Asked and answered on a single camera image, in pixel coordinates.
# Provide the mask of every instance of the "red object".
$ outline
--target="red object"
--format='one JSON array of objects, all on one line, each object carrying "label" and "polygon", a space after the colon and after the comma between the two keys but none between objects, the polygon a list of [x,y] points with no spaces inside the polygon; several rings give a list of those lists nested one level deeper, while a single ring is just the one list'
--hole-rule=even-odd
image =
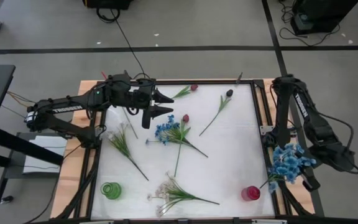
[{"label": "red object", "polygon": [[244,188],[241,191],[241,197],[246,202],[258,200],[260,197],[260,190],[259,190],[259,188],[255,187],[255,186],[250,186],[250,187]]},{"label": "red object", "polygon": [[187,123],[187,122],[189,122],[189,119],[190,118],[187,114],[183,116],[183,122]]},{"label": "red object", "polygon": [[196,91],[197,88],[198,88],[198,85],[197,85],[197,84],[192,84],[192,85],[190,86],[190,89],[191,89],[192,91]]},{"label": "red object", "polygon": [[104,79],[106,80],[106,79],[107,79],[107,76],[104,74],[104,72],[101,72],[101,73],[102,73]]}]

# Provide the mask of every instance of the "wooden board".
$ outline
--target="wooden board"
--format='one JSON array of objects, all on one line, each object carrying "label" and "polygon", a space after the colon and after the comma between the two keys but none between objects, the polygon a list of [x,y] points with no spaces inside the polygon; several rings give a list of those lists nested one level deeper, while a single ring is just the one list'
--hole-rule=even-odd
[{"label": "wooden board", "polygon": [[[270,114],[272,115],[273,123],[275,122],[275,113],[276,109],[274,107],[273,99],[270,96],[270,90],[269,86],[271,85],[273,79],[264,79],[265,82],[265,91],[267,94]],[[78,91],[78,94],[81,95],[88,91],[92,86],[94,86],[98,81],[97,80],[83,80],[80,84],[80,90]],[[257,96],[260,102],[262,102],[262,97],[259,92],[257,92]],[[261,114],[262,114],[262,121],[264,122],[264,125],[267,125],[267,120],[264,115],[263,105],[259,105],[261,108]],[[89,119],[86,117],[85,111],[76,111],[73,115],[73,121],[72,123],[78,126],[87,126],[89,125]],[[77,139],[69,140],[67,143],[67,148],[65,151],[65,155],[70,153],[75,147],[79,145],[79,142]],[[55,198],[53,201],[53,207],[51,212],[51,218],[56,217],[59,215],[63,209],[68,205],[70,200],[73,198],[75,192],[78,189],[78,185],[80,183],[80,174],[81,174],[81,167],[84,159],[84,149],[78,149],[73,154],[71,154],[69,157],[65,159],[65,161],[62,164],[62,169],[59,176],[59,181],[57,185],[57,189],[55,192]],[[89,166],[88,170],[91,166],[91,163],[93,162],[93,156],[89,158]],[[310,193],[302,186],[301,184],[301,178],[298,178],[296,184],[288,184],[288,188],[291,190],[292,194],[296,197],[296,199],[304,206],[304,208],[314,213],[313,203],[311,201]],[[80,216],[83,217],[86,215],[86,203],[88,201],[89,197],[89,190],[84,193],[82,206],[81,206],[81,212]],[[283,200],[282,198],[279,199],[279,207],[280,207],[280,213],[285,214],[284,206],[283,206]]]}]

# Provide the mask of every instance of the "table leg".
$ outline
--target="table leg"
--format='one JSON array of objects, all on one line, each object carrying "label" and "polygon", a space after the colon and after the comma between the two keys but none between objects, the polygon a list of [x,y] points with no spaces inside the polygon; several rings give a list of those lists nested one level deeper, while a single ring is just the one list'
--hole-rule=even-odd
[{"label": "table leg", "polygon": [[63,162],[63,156],[49,151],[41,146],[21,139],[17,136],[7,133],[0,129],[0,145],[21,152],[25,155],[40,159],[45,162],[60,166]]}]

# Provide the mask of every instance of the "white paper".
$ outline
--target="white paper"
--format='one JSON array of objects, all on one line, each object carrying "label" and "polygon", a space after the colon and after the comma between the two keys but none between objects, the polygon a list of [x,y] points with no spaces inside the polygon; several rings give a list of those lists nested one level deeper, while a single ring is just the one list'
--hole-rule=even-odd
[{"label": "white paper", "polygon": [[[52,151],[54,153],[57,153],[59,155],[64,155],[67,140],[58,137],[58,136],[37,136],[34,140],[30,140],[31,143],[34,143],[38,146],[44,147],[48,149],[49,151]],[[49,162],[42,161],[40,159],[35,159],[31,156],[25,157],[24,162],[25,167],[23,168],[23,174],[31,173],[31,172],[53,172],[53,173],[59,173],[60,172],[60,166],[51,164]]]}]

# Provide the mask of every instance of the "red tulip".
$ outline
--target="red tulip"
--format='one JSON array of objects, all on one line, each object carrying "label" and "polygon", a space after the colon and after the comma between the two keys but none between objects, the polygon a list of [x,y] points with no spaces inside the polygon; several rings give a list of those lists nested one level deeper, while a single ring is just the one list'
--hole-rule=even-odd
[{"label": "red tulip", "polygon": [[197,84],[192,84],[192,85],[190,86],[190,89],[191,89],[192,91],[196,91],[197,88],[198,88],[198,85],[197,85]]},{"label": "red tulip", "polygon": [[182,120],[183,120],[183,122],[185,122],[185,123],[187,123],[187,122],[189,122],[189,116],[186,114],[186,115],[184,115],[183,116],[183,118],[182,118]]}]

